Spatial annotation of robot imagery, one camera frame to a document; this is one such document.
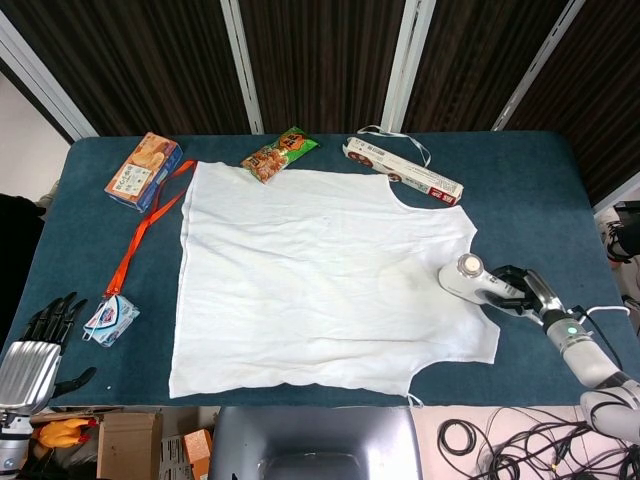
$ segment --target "white tank top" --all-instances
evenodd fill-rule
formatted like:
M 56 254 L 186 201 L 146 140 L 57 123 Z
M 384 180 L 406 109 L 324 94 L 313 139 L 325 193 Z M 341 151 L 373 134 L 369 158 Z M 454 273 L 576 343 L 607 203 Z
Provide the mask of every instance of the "white tank top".
M 445 292 L 461 207 L 401 203 L 385 175 L 200 163 L 182 207 L 172 398 L 281 383 L 408 395 L 441 361 L 492 363 L 499 328 Z

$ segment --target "orange lanyard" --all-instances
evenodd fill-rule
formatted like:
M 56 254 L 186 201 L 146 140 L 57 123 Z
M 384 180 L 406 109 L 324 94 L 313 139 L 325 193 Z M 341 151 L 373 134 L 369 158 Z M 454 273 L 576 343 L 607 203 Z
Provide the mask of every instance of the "orange lanyard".
M 151 210 L 149 211 L 147 216 L 140 222 L 140 225 L 138 225 L 138 228 L 136 229 L 136 232 L 134 233 L 133 238 L 131 239 L 131 243 L 129 243 L 129 249 L 127 250 L 127 253 L 122 258 L 120 265 L 116 269 L 116 273 L 113 274 L 113 278 L 111 279 L 111 282 L 107 287 L 107 291 L 105 292 L 105 295 L 104 295 L 105 297 L 110 297 L 112 295 L 117 295 L 120 293 L 120 291 L 122 290 L 122 285 L 124 284 L 124 280 L 127 276 L 127 270 L 129 269 L 129 263 L 131 262 L 131 258 L 133 258 L 133 255 L 136 253 L 136 250 L 138 249 L 138 246 L 142 241 L 142 237 L 144 237 L 144 234 L 146 233 L 147 229 L 151 225 L 153 225 L 156 222 L 156 220 L 160 219 L 165 213 L 167 213 L 171 209 L 171 207 L 173 207 L 176 204 L 176 202 L 180 200 L 180 198 L 182 198 L 182 196 L 186 193 L 187 190 L 184 189 L 178 195 L 176 195 L 167 203 L 165 203 L 162 207 L 158 208 L 158 203 L 159 203 L 158 200 L 160 199 L 160 195 L 162 194 L 162 189 L 164 188 L 164 185 L 167 182 L 167 180 L 169 180 L 170 178 L 179 177 L 180 175 L 182 175 L 188 170 L 195 171 L 197 163 L 198 162 L 196 162 L 195 160 L 186 160 L 180 166 L 180 168 L 178 168 L 175 172 L 173 172 L 170 176 L 168 176 L 162 181 L 162 183 L 160 184 L 160 188 L 158 188 L 158 192 L 156 193 L 156 196 L 153 199 Z

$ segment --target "silver robotic hand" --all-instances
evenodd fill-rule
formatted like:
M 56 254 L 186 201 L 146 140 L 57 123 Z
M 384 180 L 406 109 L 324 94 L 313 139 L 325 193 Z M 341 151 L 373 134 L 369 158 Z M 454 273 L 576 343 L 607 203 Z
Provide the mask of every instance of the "silver robotic hand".
M 96 372 L 91 367 L 75 380 L 55 383 L 69 331 L 86 300 L 72 306 L 76 294 L 57 298 L 36 313 L 24 336 L 13 342 L 0 366 L 0 479 L 16 478 L 26 458 L 33 429 L 29 417 L 49 400 L 80 388 Z
M 473 254 L 443 267 L 440 285 L 476 304 L 490 304 L 542 326 L 569 369 L 585 387 L 585 420 L 596 431 L 640 444 L 640 384 L 622 372 L 533 270 L 512 266 L 488 273 Z

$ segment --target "blue felt surface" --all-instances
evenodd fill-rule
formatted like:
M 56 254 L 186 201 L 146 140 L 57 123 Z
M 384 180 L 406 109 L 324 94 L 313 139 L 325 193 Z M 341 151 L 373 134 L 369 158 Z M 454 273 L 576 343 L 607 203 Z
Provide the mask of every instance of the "blue felt surface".
M 472 251 L 489 268 L 511 263 L 536 269 L 568 306 L 620 303 L 571 150 L 561 137 L 546 132 L 415 136 L 431 150 L 433 170 L 464 184 L 461 205 L 478 228 Z M 185 158 L 239 165 L 273 137 L 185 136 L 177 140 Z M 418 152 L 407 140 L 367 137 L 419 161 Z M 315 138 L 322 148 L 290 168 L 372 173 L 343 156 L 340 145 L 346 135 Z M 98 373 L 90 384 L 55 404 L 406 404 L 401 397 L 317 385 L 240 389 L 169 400 L 167 381 L 182 256 L 178 207 L 149 230 L 129 270 L 124 292 L 142 310 L 141 316 L 109 349 L 82 342 L 81 325 L 98 304 L 141 219 L 140 213 L 103 192 L 138 141 L 137 137 L 95 138 L 73 145 L 9 335 L 9 341 L 17 339 L 31 314 L 56 296 L 77 290 L 80 297 L 89 299 L 72 332 L 58 378 L 70 378 L 91 365 L 98 367 Z M 172 184 L 165 197 L 184 184 L 184 180 Z M 394 184 L 393 190 L 411 206 L 443 206 L 405 185 Z M 583 388 L 541 329 L 527 320 L 486 311 L 501 327 L 495 364 L 432 365 L 414 377 L 411 392 L 427 404 L 576 403 Z M 628 320 L 622 314 L 599 318 L 625 370 L 640 377 L 640 350 Z

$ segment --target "cracker box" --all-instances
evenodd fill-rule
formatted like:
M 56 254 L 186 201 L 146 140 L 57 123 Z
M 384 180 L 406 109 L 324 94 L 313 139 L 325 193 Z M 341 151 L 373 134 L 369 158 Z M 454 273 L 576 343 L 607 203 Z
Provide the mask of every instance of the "cracker box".
M 114 200 L 144 212 L 151 205 L 158 185 L 181 158 L 180 145 L 149 132 L 104 191 Z
M 462 196 L 464 187 L 458 182 L 438 175 L 359 138 L 349 138 L 347 145 L 342 149 L 350 159 L 378 172 L 386 173 L 391 181 L 406 183 L 448 205 L 455 205 Z

